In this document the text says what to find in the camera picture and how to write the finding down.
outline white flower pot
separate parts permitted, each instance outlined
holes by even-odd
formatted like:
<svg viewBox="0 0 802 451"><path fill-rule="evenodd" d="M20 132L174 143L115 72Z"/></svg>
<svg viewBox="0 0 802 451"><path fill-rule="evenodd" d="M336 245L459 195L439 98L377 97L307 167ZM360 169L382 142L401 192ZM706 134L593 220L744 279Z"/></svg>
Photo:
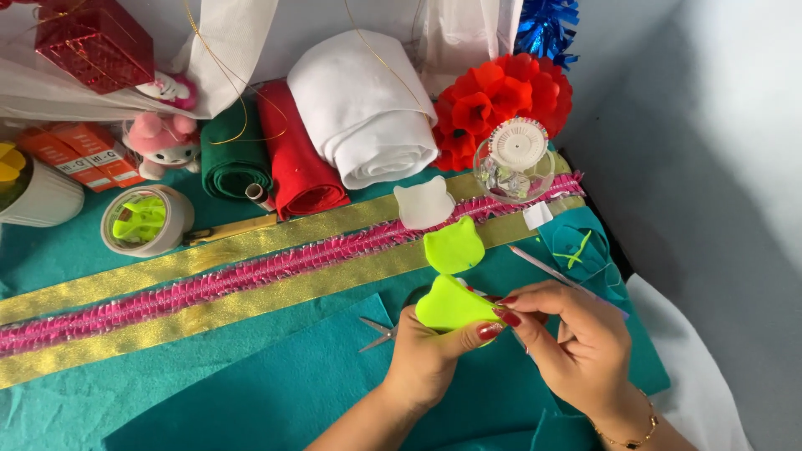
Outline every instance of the white flower pot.
<svg viewBox="0 0 802 451"><path fill-rule="evenodd" d="M0 211L0 222L50 227L72 219L83 207L83 187L70 177L31 158L34 170L24 193Z"/></svg>

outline hand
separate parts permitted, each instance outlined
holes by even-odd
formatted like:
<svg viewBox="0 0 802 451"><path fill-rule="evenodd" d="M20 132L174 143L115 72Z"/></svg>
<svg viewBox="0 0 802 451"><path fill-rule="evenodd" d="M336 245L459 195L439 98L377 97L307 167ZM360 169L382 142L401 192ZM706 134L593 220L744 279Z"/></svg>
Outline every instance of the hand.
<svg viewBox="0 0 802 451"><path fill-rule="evenodd" d="M496 314L528 347L552 392L591 420L628 416L648 404L627 382L632 340L621 312L557 281L525 286L498 302ZM559 315L554 339L543 314Z"/></svg>
<svg viewBox="0 0 802 451"><path fill-rule="evenodd" d="M393 360L379 388L404 408L426 411L440 402L454 377L457 358L495 339L500 323L480 321L438 335L418 322L415 306L401 311Z"/></svg>

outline neon yellow felt scraps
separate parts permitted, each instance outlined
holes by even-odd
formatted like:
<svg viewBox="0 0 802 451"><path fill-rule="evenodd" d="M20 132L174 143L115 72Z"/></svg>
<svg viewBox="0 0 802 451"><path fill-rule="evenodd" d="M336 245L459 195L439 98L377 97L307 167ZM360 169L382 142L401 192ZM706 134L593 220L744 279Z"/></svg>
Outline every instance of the neon yellow felt scraps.
<svg viewBox="0 0 802 451"><path fill-rule="evenodd" d="M474 321L501 323L493 313L497 305L469 291L447 274L435 278L431 291L415 306L418 321L436 331L454 331Z"/></svg>
<svg viewBox="0 0 802 451"><path fill-rule="evenodd" d="M482 238L469 216L425 234L423 246L429 264L441 274L456 274L473 268L484 257Z"/></svg>

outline red fingernail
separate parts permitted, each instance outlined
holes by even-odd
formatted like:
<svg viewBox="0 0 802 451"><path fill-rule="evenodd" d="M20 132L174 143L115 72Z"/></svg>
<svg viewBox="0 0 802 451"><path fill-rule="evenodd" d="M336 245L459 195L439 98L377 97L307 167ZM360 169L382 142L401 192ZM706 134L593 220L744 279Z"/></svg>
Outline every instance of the red fingernail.
<svg viewBox="0 0 802 451"><path fill-rule="evenodd" d="M496 316L501 318L502 321L504 321L505 323L509 324L512 327L520 326L520 318L518 318L517 315L512 313L511 310L494 308L493 313L495 313Z"/></svg>
<svg viewBox="0 0 802 451"><path fill-rule="evenodd" d="M501 299L496 304L498 304L500 306L505 306L505 305L509 305L511 303L514 303L517 300L518 300L518 296L510 296L508 298Z"/></svg>
<svg viewBox="0 0 802 451"><path fill-rule="evenodd" d="M476 334L483 341L496 338L504 330L504 324L486 323L476 328Z"/></svg>

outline blue tinsel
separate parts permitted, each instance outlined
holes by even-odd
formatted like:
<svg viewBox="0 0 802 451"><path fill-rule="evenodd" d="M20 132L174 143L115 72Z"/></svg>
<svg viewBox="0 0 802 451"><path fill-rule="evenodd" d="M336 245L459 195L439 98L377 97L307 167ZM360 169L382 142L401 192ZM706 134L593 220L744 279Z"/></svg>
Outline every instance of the blue tinsel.
<svg viewBox="0 0 802 451"><path fill-rule="evenodd" d="M568 64L579 59L565 53L577 32L565 29L562 23L579 23L579 3L570 1L524 0L515 37L515 53L526 52L539 58L548 56L556 65L570 71Z"/></svg>

